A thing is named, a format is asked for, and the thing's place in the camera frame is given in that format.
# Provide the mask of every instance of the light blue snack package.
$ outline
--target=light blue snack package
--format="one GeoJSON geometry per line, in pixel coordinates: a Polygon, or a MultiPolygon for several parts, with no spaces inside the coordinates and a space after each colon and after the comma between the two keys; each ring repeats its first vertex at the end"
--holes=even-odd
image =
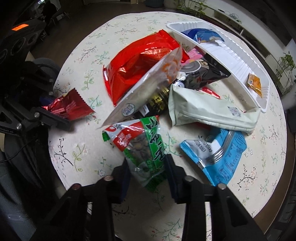
{"type": "Polygon", "coordinates": [[[204,42],[215,41],[215,40],[222,40],[224,42],[224,39],[211,29],[192,28],[192,29],[183,31],[182,33],[188,36],[189,38],[195,40],[198,43],[204,43],[204,42]]]}
{"type": "Polygon", "coordinates": [[[218,183],[228,184],[247,144],[240,131],[215,127],[206,140],[185,140],[180,147],[216,186],[218,183]]]}

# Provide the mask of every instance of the large red bag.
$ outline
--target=large red bag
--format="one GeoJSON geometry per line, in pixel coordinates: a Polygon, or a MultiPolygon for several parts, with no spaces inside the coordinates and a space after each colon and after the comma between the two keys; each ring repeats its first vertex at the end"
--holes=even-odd
{"type": "MultiPolygon", "coordinates": [[[[107,67],[103,67],[105,85],[114,106],[164,55],[179,46],[172,36],[160,30],[121,50],[107,67]]],[[[188,59],[183,50],[182,62],[188,59]]]]}

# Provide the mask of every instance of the orange light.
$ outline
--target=orange light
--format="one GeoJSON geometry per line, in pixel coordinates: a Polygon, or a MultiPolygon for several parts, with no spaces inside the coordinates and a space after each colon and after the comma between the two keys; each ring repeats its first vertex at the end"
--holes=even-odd
{"type": "Polygon", "coordinates": [[[15,27],[15,28],[13,28],[12,30],[13,30],[13,31],[18,31],[18,30],[20,30],[20,29],[22,29],[22,28],[25,28],[25,27],[27,27],[27,26],[29,26],[29,25],[23,23],[23,24],[21,24],[21,25],[15,27]]]}

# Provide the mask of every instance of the white tablecloth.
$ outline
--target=white tablecloth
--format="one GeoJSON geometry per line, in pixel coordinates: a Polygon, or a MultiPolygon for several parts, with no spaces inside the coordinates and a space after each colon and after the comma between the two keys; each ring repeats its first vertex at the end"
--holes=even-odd
{"type": "MultiPolygon", "coordinates": [[[[71,133],[58,129],[49,132],[49,152],[52,163],[68,189],[73,183],[88,185],[111,174],[121,165],[123,154],[112,144],[103,142],[98,127],[113,110],[103,81],[102,68],[125,46],[161,29],[169,22],[200,20],[170,12],[145,12],[121,15],[89,34],[73,50],[64,63],[55,84],[57,96],[76,88],[95,114],[75,122],[71,133]]],[[[243,41],[231,38],[244,48],[263,68],[243,41]]],[[[211,85],[222,98],[239,105],[241,101],[222,81],[211,85]]],[[[197,179],[205,176],[181,152],[179,143],[204,135],[196,124],[171,127],[168,115],[161,116],[161,134],[166,152],[177,165],[197,179]]],[[[248,212],[255,216],[267,203],[281,177],[286,156],[286,123],[281,101],[273,83],[269,107],[261,114],[255,131],[246,136],[247,150],[243,153],[228,187],[248,212]]],[[[210,211],[207,207],[207,239],[211,239],[210,211]]],[[[167,181],[155,193],[131,182],[122,205],[113,209],[115,231],[123,240],[181,240],[185,205],[174,204],[167,181]]]]}

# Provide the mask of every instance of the qr code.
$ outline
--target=qr code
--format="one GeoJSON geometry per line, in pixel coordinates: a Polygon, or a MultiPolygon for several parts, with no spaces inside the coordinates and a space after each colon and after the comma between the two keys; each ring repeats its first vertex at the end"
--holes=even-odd
{"type": "Polygon", "coordinates": [[[241,114],[240,114],[241,111],[238,108],[236,108],[236,107],[230,107],[230,106],[227,106],[227,107],[228,107],[228,109],[230,110],[230,112],[231,112],[231,114],[233,116],[242,117],[241,114]]]}

